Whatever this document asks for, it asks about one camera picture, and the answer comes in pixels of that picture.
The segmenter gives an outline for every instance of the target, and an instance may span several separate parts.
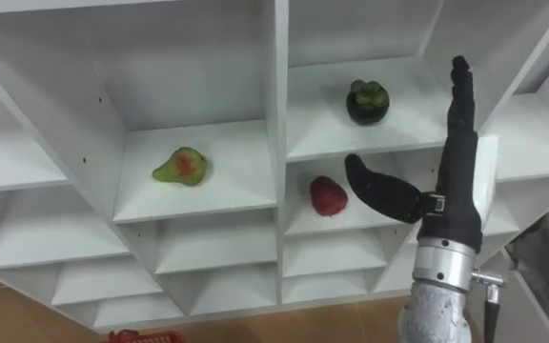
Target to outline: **white shelf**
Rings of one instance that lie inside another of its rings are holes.
[[[181,316],[181,311],[165,294],[129,296],[99,302],[94,327],[98,329]]]
[[[416,244],[403,244],[376,285],[376,293],[409,290],[417,255]]]
[[[364,162],[374,171],[397,174],[395,162],[390,154],[369,155],[364,158]],[[293,163],[288,169],[288,227],[285,234],[347,231],[399,223],[370,209],[357,198],[347,181],[342,158]],[[329,217],[319,215],[313,209],[309,188],[311,182],[320,175],[330,177],[347,193],[349,202],[341,213]]]
[[[520,228],[516,223],[514,216],[507,208],[505,201],[500,196],[495,196],[493,205],[491,206],[491,212],[482,234],[484,234],[484,236],[491,236],[518,231],[520,231]]]
[[[171,0],[30,0],[10,1],[0,0],[0,13],[22,10],[58,10],[95,6],[145,4]]]
[[[160,228],[156,273],[275,262],[275,233],[269,210],[173,219]]]
[[[52,305],[162,293],[134,258],[113,257],[65,263],[58,274]]]
[[[67,177],[0,102],[0,191],[68,183]]]
[[[549,176],[549,109],[536,94],[512,96],[485,134],[499,137],[498,181]]]
[[[355,271],[387,265],[376,232],[355,230],[289,239],[283,276]]]
[[[389,92],[381,123],[361,127],[349,117],[345,99],[356,79],[376,80]],[[291,68],[288,94],[288,161],[426,148],[446,139],[450,99],[419,57]]]
[[[209,159],[205,180],[196,187],[153,180],[152,171],[185,146]],[[130,223],[274,207],[269,154],[263,120],[132,132],[113,220]]]
[[[128,253],[71,187],[10,195],[0,223],[0,269]]]
[[[168,276],[180,306],[191,314],[220,313],[276,305],[275,266],[234,267]]]
[[[363,295],[368,292],[367,272],[335,272],[304,275],[283,280],[283,303]]]

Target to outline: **robotic thumb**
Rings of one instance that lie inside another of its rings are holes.
[[[344,160],[347,179],[359,200],[373,210],[404,223],[416,223],[422,216],[421,192],[408,182],[370,171],[356,154]]]

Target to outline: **robotic hand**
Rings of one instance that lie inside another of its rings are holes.
[[[471,342],[463,308],[472,279],[489,286],[486,343],[495,332],[497,290],[503,280],[474,271],[474,263],[495,192],[498,139],[478,138],[474,131],[473,76],[463,57],[453,60],[451,78],[448,138],[434,192],[421,192],[406,181],[370,171],[355,154],[345,159],[351,188],[366,205],[405,223],[422,219],[411,301],[399,319],[402,342]]]

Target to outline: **red basket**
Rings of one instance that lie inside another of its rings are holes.
[[[139,334],[133,330],[123,330],[110,332],[110,340],[104,343],[186,343],[186,339],[174,332]]]

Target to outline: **green pear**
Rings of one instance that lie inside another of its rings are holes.
[[[378,91],[382,88],[377,81],[370,81],[366,84],[364,90],[366,91]]]
[[[374,91],[372,93],[372,98],[370,99],[370,103],[372,103],[372,105],[379,108],[383,108],[389,105],[389,95],[387,95],[387,91],[385,91],[384,89]]]
[[[357,93],[358,91],[363,90],[363,88],[366,86],[366,83],[361,80],[355,80],[351,84],[351,92]]]
[[[372,100],[372,93],[369,91],[358,91],[355,94],[355,101],[359,105],[368,105]]]
[[[186,186],[196,186],[207,172],[209,162],[200,152],[183,147],[173,152],[162,166],[152,172],[152,177],[160,182],[176,182]]]

